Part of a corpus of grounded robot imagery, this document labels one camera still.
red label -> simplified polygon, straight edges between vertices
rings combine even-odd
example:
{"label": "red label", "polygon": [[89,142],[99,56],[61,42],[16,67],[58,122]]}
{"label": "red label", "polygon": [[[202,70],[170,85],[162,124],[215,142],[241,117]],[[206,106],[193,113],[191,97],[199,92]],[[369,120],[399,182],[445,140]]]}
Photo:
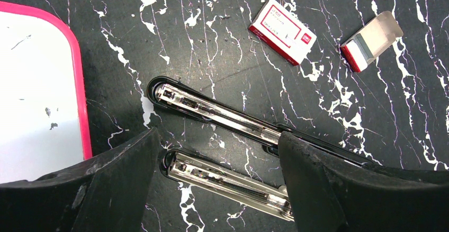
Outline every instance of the red label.
{"label": "red label", "polygon": [[304,41],[305,44],[309,44],[311,39],[312,39],[312,37],[309,36],[307,33],[305,33],[301,38],[301,40]]}

black marble surface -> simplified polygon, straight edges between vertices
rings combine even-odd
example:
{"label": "black marble surface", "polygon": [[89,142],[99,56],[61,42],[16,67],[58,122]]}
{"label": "black marble surface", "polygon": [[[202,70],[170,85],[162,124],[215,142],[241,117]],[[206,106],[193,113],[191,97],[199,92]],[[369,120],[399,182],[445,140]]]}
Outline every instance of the black marble surface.
{"label": "black marble surface", "polygon": [[[161,149],[189,147],[283,184],[279,161],[258,144],[155,111],[144,90],[165,75],[385,166],[448,169],[447,0],[278,0],[317,35],[298,67],[247,30],[263,0],[2,1],[46,10],[78,38],[94,154],[157,126]],[[393,12],[405,35],[354,74],[338,45],[382,11]],[[295,231],[292,222],[159,173],[142,208],[142,231]]]}

pink rim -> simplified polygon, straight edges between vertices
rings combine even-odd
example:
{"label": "pink rim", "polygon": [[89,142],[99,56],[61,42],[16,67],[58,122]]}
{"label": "pink rim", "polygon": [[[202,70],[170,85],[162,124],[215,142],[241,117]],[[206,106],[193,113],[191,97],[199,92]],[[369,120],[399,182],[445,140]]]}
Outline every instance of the pink rim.
{"label": "pink rim", "polygon": [[78,104],[79,127],[81,130],[81,141],[83,143],[83,156],[84,160],[92,158],[91,135],[89,132],[89,123],[87,119],[86,94],[84,91],[81,51],[79,49],[78,40],[76,39],[75,35],[72,33],[69,27],[67,27],[67,25],[59,18],[38,8],[24,6],[20,4],[0,2],[0,11],[19,15],[34,16],[43,19],[54,25],[56,28],[58,28],[59,31],[61,31],[67,38],[67,41],[69,42],[70,45],[71,57],[73,61],[76,100]]}

